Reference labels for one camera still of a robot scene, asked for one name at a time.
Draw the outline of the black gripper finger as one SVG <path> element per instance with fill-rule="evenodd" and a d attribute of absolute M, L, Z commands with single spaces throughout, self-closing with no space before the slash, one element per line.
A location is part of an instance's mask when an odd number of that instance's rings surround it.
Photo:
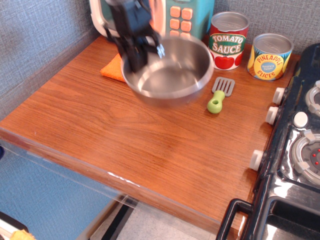
<path fill-rule="evenodd" d="M 129 60 L 129 55 L 128 55 L 129 41 L 128 41 L 128 39 L 127 38 L 116 38 L 115 44 L 117 46 L 118 53 L 119 53 L 120 57 Z"/>
<path fill-rule="evenodd" d="M 148 63 L 148 51 L 146 39 L 139 39 L 129 43 L 127 48 L 127 59 L 131 70 L 136 73 Z"/>

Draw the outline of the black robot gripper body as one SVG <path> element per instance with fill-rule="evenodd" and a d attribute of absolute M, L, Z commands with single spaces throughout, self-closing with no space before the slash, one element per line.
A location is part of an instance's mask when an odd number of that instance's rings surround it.
<path fill-rule="evenodd" d="M 111 10 L 118 37 L 130 42 L 147 40 L 146 50 L 165 56 L 165 49 L 160 43 L 160 35 L 151 27 L 152 10 L 148 0 L 107 0 Z"/>

